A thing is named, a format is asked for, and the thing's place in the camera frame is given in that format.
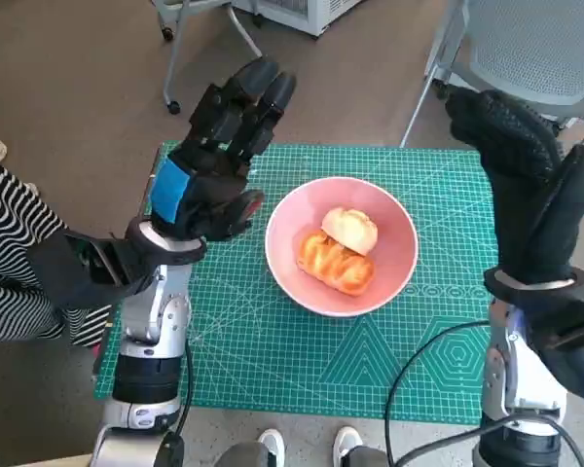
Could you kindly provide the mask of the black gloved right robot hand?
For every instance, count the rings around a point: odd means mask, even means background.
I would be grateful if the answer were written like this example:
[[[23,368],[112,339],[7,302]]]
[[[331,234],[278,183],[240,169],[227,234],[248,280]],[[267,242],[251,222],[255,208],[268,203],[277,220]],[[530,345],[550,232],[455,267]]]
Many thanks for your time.
[[[499,269],[527,285],[571,279],[584,145],[564,154],[549,123],[496,90],[456,90],[445,107],[452,136],[478,151],[490,181]]]

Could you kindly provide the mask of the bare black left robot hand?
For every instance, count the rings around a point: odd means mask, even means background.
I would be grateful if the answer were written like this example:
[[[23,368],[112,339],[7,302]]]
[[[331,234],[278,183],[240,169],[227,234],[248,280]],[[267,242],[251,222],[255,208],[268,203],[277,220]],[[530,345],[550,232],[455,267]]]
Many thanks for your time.
[[[161,234],[224,240],[249,227],[264,200],[247,187],[251,160],[272,142],[296,84],[276,61],[258,57],[207,88],[151,191],[150,219]]]

